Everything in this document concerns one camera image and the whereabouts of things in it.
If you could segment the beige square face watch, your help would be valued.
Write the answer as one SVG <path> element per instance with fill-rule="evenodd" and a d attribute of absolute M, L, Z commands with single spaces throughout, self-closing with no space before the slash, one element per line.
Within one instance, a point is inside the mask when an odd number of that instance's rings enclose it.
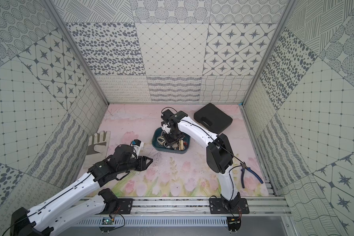
<path fill-rule="evenodd" d="M 185 150 L 185 147 L 184 147 L 184 141 L 183 140 L 179 140 L 179 150 Z"/>

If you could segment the beige watch pair front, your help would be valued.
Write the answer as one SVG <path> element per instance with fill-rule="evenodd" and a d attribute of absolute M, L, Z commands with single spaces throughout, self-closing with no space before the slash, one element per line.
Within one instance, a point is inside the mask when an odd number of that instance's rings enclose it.
<path fill-rule="evenodd" d="M 163 135 L 157 137 L 156 140 L 157 140 L 157 142 L 158 142 L 158 144 L 159 144 L 160 146 L 165 147 L 165 145 L 166 145 L 166 140 L 165 140 L 165 138 L 163 137 Z"/>

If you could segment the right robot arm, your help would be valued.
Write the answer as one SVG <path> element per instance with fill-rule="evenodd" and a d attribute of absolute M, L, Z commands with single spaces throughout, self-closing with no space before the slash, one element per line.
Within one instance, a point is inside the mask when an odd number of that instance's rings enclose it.
<path fill-rule="evenodd" d="M 236 204 L 241 196 L 233 178 L 233 158 L 228 137 L 225 134 L 217 135 L 197 124 L 185 112 L 173 113 L 167 109 L 161 113 L 162 136 L 167 146 L 175 143 L 188 135 L 206 150 L 206 163 L 217 174 L 221 187 L 221 198 L 228 204 Z"/>

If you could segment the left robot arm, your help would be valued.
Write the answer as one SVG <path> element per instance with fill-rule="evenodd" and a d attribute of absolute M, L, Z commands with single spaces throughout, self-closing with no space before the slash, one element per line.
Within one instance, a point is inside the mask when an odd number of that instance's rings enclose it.
<path fill-rule="evenodd" d="M 30 208 L 16 210 L 5 234 L 11 236 L 57 236 L 72 225 L 96 214 L 129 214 L 133 199 L 118 198 L 111 189 L 104 188 L 118 176 L 145 171 L 153 160 L 140 156 L 143 143 L 119 145 L 114 153 L 93 164 L 74 183 L 48 200 Z"/>

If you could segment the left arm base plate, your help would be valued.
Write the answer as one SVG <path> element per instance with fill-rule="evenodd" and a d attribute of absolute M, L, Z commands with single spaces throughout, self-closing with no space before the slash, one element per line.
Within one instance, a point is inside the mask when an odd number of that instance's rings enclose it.
<path fill-rule="evenodd" d="M 98 214 L 131 214 L 134 199 L 119 198 L 116 200 L 104 200 L 104 209 L 100 210 Z"/>

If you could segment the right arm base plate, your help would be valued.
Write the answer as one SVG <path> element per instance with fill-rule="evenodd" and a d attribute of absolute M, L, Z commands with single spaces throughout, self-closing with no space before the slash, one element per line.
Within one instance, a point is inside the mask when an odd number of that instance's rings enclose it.
<path fill-rule="evenodd" d="M 237 196 L 231 201 L 227 201 L 223 197 L 217 198 L 215 196 L 211 196 L 208 199 L 209 208 L 211 214 L 249 214 L 249 206 L 248 202 L 245 198 L 241 198 L 238 193 Z"/>

